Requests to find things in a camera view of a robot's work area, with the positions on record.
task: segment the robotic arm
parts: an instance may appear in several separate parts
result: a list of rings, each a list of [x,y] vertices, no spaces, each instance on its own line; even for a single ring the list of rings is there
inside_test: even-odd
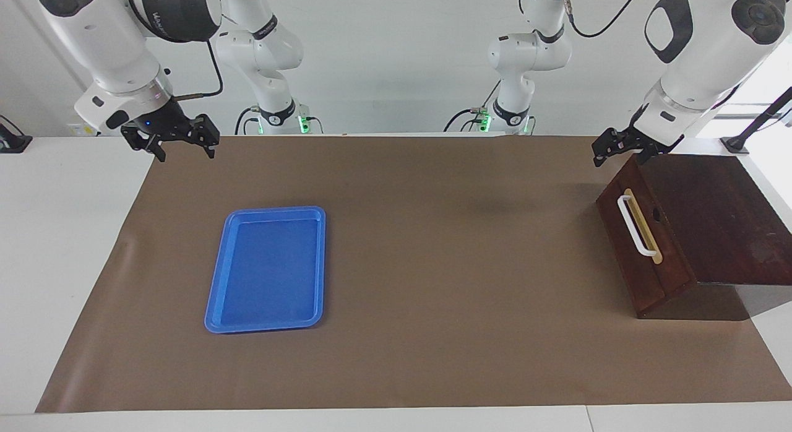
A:
[[[305,132],[301,105],[280,70],[303,62],[303,46],[272,13],[267,0],[223,0],[223,15],[243,30],[223,32],[217,40],[220,61],[250,83],[259,125],[268,134]]]
[[[492,130],[518,133],[527,122],[534,93],[531,71],[550,71],[569,62],[564,33],[570,0],[526,0],[534,30],[500,37],[489,62],[501,74],[501,92],[490,105]],[[667,153],[684,131],[760,65],[781,40],[785,0],[661,0],[646,21],[645,37],[668,65],[623,131],[608,128],[592,144],[594,162],[628,150],[645,161]]]
[[[785,0],[660,0],[644,34],[668,68],[628,128],[594,141],[594,164],[628,150],[641,150],[640,162],[673,150],[780,43],[784,12]]]
[[[99,131],[121,128],[135,150],[165,161],[162,142],[186,141],[214,158],[220,133],[206,115],[189,119],[148,51],[144,34],[209,40],[220,0],[39,0],[48,23],[93,76],[74,109]]]
[[[493,116],[490,130],[522,131],[535,91],[528,74],[562,68],[572,57],[564,0],[528,0],[525,15],[532,32],[503,35],[489,46],[489,64],[501,75],[501,90],[487,109]]]

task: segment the wooden box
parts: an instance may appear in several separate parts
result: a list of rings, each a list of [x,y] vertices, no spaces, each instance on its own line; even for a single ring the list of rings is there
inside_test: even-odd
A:
[[[639,318],[742,320],[792,300],[792,234],[735,157],[633,157],[597,207]]]

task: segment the white table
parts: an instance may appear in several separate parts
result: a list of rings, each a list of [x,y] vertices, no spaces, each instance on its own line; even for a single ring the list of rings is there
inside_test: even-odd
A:
[[[679,151],[723,153],[696,139]],[[0,155],[0,431],[792,430],[792,402],[32,415],[151,161],[119,138],[39,138],[23,155]],[[742,161],[792,227],[789,204]],[[754,322],[792,379],[792,303]]]

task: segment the white handle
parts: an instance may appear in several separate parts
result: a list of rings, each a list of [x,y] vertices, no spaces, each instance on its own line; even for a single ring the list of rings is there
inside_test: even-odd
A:
[[[633,218],[630,216],[630,209],[627,207],[627,201],[630,200],[631,197],[629,195],[622,195],[619,197],[619,200],[616,201],[616,204],[619,206],[619,211],[622,212],[622,217],[624,217],[624,224],[627,225],[627,231],[630,232],[630,237],[633,238],[633,243],[635,243],[635,248],[646,257],[654,257],[657,255],[657,251],[652,251],[651,249],[647,249],[644,244],[643,240],[641,240],[641,235],[639,235],[639,230],[635,227],[635,223],[633,222]]]

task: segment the blue tray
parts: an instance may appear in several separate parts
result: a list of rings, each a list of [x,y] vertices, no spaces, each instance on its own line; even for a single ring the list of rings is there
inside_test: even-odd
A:
[[[246,209],[226,219],[204,325],[212,333],[305,328],[322,317],[325,212]]]

